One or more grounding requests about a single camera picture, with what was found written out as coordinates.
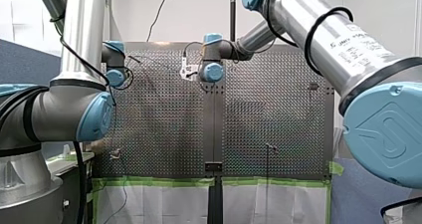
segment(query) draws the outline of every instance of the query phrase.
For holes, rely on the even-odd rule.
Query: metal bracket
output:
[[[223,171],[222,162],[205,162],[205,171]]]
[[[187,58],[182,58],[182,66],[180,68],[180,77],[189,82],[199,81],[198,77],[199,65],[187,65]]]

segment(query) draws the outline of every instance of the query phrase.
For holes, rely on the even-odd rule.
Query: metal frame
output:
[[[146,54],[147,51],[156,51],[160,53],[161,51],[172,51],[171,56],[178,56],[174,55],[174,52],[180,51],[180,63],[181,63],[181,54],[182,50],[185,47],[185,43],[126,43],[125,49],[128,54],[131,52],[139,52],[140,54]],[[277,51],[290,51],[299,53],[300,51],[297,49],[293,49],[287,46],[275,46],[270,50],[270,52],[277,52]],[[200,56],[198,53],[198,49],[191,47],[188,51],[188,58],[190,59],[189,64],[199,64]],[[203,108],[202,108],[202,115],[203,115],[203,134],[202,134],[202,148],[203,148],[203,168],[204,172],[198,175],[154,175],[156,177],[216,177],[216,176],[227,176],[224,172],[221,171],[205,171],[205,163],[218,163],[224,161],[224,154],[223,154],[223,128],[225,125],[225,105],[226,105],[226,93],[230,92],[226,88],[226,80],[223,79],[219,83],[212,85],[212,84],[204,84],[204,88],[207,92],[202,92],[203,95]],[[289,178],[297,178],[297,179],[309,179],[309,180],[321,180],[321,179],[328,179],[329,178],[329,165],[328,162],[331,160],[332,157],[332,127],[333,127],[333,99],[334,99],[334,90],[332,86],[326,85],[326,93],[325,93],[325,101],[324,101],[324,128],[321,131],[324,132],[324,148],[323,148],[323,158],[326,160],[324,164],[324,172],[323,175],[272,175],[277,177],[289,177]],[[108,156],[105,153],[105,156],[100,158],[104,160],[104,158],[108,159]],[[113,174],[115,176],[120,176],[124,174],[124,170],[122,168],[116,167],[116,170],[113,170]]]

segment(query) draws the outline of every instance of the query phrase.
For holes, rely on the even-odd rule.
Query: aluminum tube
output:
[[[92,66],[101,70],[106,0],[68,0],[64,41]],[[54,80],[73,79],[101,84],[99,75],[68,49],[62,52],[61,73]]]
[[[248,34],[238,39],[237,46],[242,53],[249,54],[256,52],[274,39],[276,36],[268,28],[267,21],[262,21]]]
[[[283,26],[301,47],[316,19],[331,7],[323,0],[271,0],[273,22]],[[312,59],[324,77],[344,97],[355,86],[400,58],[351,23],[346,15],[332,15],[318,27]]]
[[[44,5],[50,13],[53,20],[65,15],[67,0],[43,0]],[[58,20],[56,23],[57,29],[63,34],[65,28],[65,18]]]

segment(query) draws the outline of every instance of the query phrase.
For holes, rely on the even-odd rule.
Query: white wall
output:
[[[144,42],[161,0],[112,0],[111,37],[126,42]],[[237,0],[237,37],[263,21]],[[150,41],[201,41],[207,33],[230,37],[230,0],[166,0]]]
[[[60,56],[61,45],[41,0],[0,0],[0,39]]]

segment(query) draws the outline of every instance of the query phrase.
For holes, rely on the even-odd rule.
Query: green tape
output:
[[[341,166],[339,163],[333,161],[329,163],[329,173],[342,176],[343,172],[344,167]]]
[[[300,187],[327,187],[326,181],[305,181],[288,178],[265,178],[265,177],[223,177],[224,186],[252,186],[258,184],[271,184],[279,186]]]
[[[329,181],[326,188],[326,207],[325,207],[325,223],[331,223],[331,182]]]
[[[126,176],[117,178],[95,178],[94,187],[103,186],[156,186],[156,187],[209,187],[214,185],[213,178],[169,179],[155,177]]]
[[[99,210],[99,193],[96,191],[93,193],[93,212],[94,212],[94,216],[93,216],[93,223],[97,224],[97,213]]]
[[[90,157],[92,155],[91,152],[85,152],[83,153],[83,158],[87,159],[87,157]],[[55,161],[55,160],[62,160],[62,161],[76,161],[77,160],[77,155],[76,154],[68,154],[65,158],[62,158],[60,155],[58,156],[54,156],[54,157],[50,157],[49,159],[47,159],[47,161]]]

